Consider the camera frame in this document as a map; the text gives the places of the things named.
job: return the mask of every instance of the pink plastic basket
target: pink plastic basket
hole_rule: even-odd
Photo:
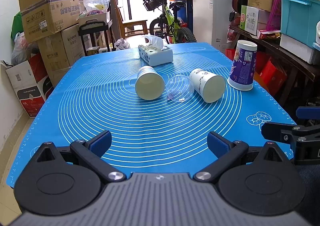
[[[280,28],[281,28],[281,0],[274,0],[266,30],[267,31],[280,30]]]

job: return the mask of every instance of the green bag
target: green bag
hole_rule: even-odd
[[[11,39],[14,41],[14,38],[16,37],[16,34],[17,33],[22,33],[22,32],[23,32],[23,27],[22,27],[21,12],[18,12],[13,17]]]

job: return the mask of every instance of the floral tissue box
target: floral tissue box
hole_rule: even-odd
[[[157,49],[152,44],[139,45],[140,57],[151,67],[173,62],[173,52],[167,46]]]

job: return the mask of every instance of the blue table mat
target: blue table mat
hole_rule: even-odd
[[[177,74],[202,68],[228,78],[232,62],[207,43],[169,45],[172,63],[154,69],[165,83]],[[140,99],[134,90],[137,72],[146,63],[138,49],[108,52],[79,59],[50,95],[23,138],[7,184],[19,174],[45,141],[67,146],[110,130],[112,145],[102,159],[130,176],[131,172],[189,172],[191,176],[215,155],[207,135],[216,131],[230,141],[262,146],[265,121],[294,124],[289,115],[257,82],[241,92],[226,85],[223,97],[205,103],[194,91],[183,103],[167,101],[166,92],[153,101]],[[279,143],[289,158],[289,145]]]

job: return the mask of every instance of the baseboard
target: baseboard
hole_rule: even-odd
[[[25,111],[23,111],[18,122],[13,127],[10,135],[7,137],[6,141],[4,142],[3,148],[0,152],[0,185],[3,180],[3,176],[5,174],[5,168],[9,161],[11,152],[15,144],[17,143],[17,140],[20,134],[22,133],[28,120],[29,120],[28,114]]]

